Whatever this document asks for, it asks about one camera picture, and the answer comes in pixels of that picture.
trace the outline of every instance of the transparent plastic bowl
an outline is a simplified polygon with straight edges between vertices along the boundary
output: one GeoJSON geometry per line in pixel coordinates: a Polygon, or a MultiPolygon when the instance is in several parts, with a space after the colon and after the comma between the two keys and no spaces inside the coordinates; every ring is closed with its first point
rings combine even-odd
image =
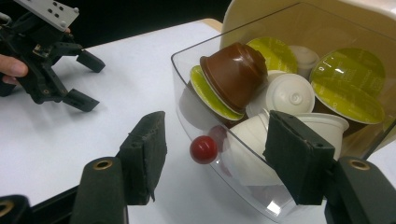
{"type": "Polygon", "coordinates": [[[227,137],[224,139],[222,152],[210,164],[211,167],[248,203],[278,222],[283,217],[296,211],[303,211],[308,206],[296,205],[285,186],[281,184],[248,186],[238,175],[235,175],[238,173],[233,158],[236,151],[239,155],[263,164],[265,160],[226,127],[234,121],[229,121],[225,125],[224,120],[215,116],[194,93],[190,84],[191,69],[199,65],[202,56],[210,56],[234,42],[246,44],[254,38],[263,36],[278,38],[290,46],[310,48],[320,58],[336,49],[366,49],[383,63],[386,79],[376,99],[384,107],[386,115],[384,121],[367,125],[343,139],[341,156],[360,158],[367,158],[376,150],[394,126],[396,104],[393,103],[393,99],[396,96],[396,69],[392,55],[396,53],[396,41],[318,7],[299,3],[265,15],[172,56],[177,114],[186,134],[193,140],[200,135],[208,134],[215,126],[222,126],[227,132],[227,137]],[[238,142],[237,148],[235,144],[230,144],[233,141],[238,142]]]}

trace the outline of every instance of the table surface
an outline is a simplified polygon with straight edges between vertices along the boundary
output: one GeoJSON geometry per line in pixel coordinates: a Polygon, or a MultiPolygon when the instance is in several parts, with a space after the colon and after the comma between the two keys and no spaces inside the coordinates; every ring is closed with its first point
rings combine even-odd
{"type": "MultiPolygon", "coordinates": [[[[168,154],[156,202],[129,206],[130,222],[273,223],[210,166],[193,162],[177,118],[171,56],[218,34],[195,21],[88,49],[106,63],[98,74],[62,57],[53,68],[66,88],[101,102],[89,113],[62,103],[36,105],[21,88],[0,98],[0,195],[22,194],[35,205],[73,188],[85,164],[115,156],[143,116],[162,110],[168,154]]],[[[323,207],[284,223],[325,223],[323,207]]]]}

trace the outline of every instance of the small red sphere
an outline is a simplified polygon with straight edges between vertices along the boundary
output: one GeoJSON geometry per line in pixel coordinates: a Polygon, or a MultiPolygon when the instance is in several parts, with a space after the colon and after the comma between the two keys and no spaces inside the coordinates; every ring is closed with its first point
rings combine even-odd
{"type": "Polygon", "coordinates": [[[200,164],[209,164],[218,156],[217,144],[209,136],[199,136],[191,142],[190,155],[200,164]]]}

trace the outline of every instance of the finger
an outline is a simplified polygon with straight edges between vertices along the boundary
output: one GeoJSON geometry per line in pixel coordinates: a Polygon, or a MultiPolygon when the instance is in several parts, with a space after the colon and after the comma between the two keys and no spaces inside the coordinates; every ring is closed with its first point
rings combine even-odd
{"type": "Polygon", "coordinates": [[[3,76],[2,78],[4,83],[11,84],[11,85],[20,85],[18,80],[15,77],[3,76]]]}
{"type": "Polygon", "coordinates": [[[0,72],[12,77],[24,77],[28,68],[23,62],[0,54],[0,72]]]}

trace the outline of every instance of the white plastic cup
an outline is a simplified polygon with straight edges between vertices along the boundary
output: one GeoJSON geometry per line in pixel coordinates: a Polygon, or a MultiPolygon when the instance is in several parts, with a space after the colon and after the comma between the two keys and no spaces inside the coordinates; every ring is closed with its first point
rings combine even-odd
{"type": "Polygon", "coordinates": [[[289,46],[297,59],[297,74],[309,80],[312,68],[319,61],[319,56],[312,50],[304,46],[289,46]]]}
{"type": "Polygon", "coordinates": [[[264,116],[255,116],[247,119],[231,128],[227,133],[227,154],[225,162],[232,176],[244,186],[271,186],[283,184],[276,171],[269,167],[264,161],[249,151],[246,146],[264,159],[262,153],[265,150],[267,140],[268,120],[264,125],[264,116]]]}
{"type": "Polygon", "coordinates": [[[292,115],[310,113],[314,105],[315,93],[305,78],[295,74],[277,74],[267,88],[247,105],[247,116],[254,117],[263,108],[292,115]]]}
{"type": "Polygon", "coordinates": [[[332,144],[335,149],[333,158],[335,160],[340,158],[343,133],[349,128],[346,119],[322,113],[305,113],[294,116],[332,144]]]}

